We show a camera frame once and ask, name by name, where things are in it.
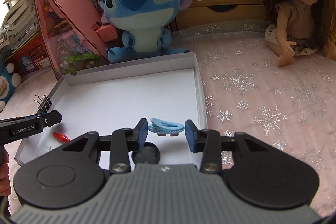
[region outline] plush toy belly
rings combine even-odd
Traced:
[[[158,40],[162,35],[161,27],[135,29],[129,33],[134,37],[136,52],[154,52],[158,49]]]

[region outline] doll's skirt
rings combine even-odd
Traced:
[[[275,36],[276,30],[277,30],[277,27],[275,26],[275,24],[271,24],[270,26],[268,26],[265,32],[265,41],[270,42],[274,45],[280,46]],[[287,41],[296,42],[296,45],[291,46],[295,52],[294,54],[295,56],[312,55],[313,53],[317,51],[317,49],[311,49],[307,47],[307,39],[288,36]]]

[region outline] red plastic basket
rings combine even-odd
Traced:
[[[27,44],[6,60],[7,64],[11,62],[15,65],[15,71],[21,76],[50,65],[41,33],[39,32],[35,35]]]

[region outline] white tray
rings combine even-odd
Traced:
[[[203,86],[193,53],[168,55],[113,64],[64,75],[49,94],[50,111],[58,110],[62,122],[43,133],[23,139],[15,155],[23,165],[62,143],[53,132],[74,139],[88,131],[100,136],[119,128],[134,128],[141,118],[152,117],[184,124],[191,119],[206,128]],[[148,132],[147,141],[160,150],[159,164],[194,163],[202,154],[192,154],[184,132],[177,137]],[[102,152],[100,167],[109,168],[109,151]]]

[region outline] gray ribbed surface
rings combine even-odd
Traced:
[[[303,206],[268,211],[244,203],[216,175],[194,165],[138,164],[134,172],[113,175],[104,189],[77,207],[44,211],[24,205],[19,224],[311,224],[319,217]]]

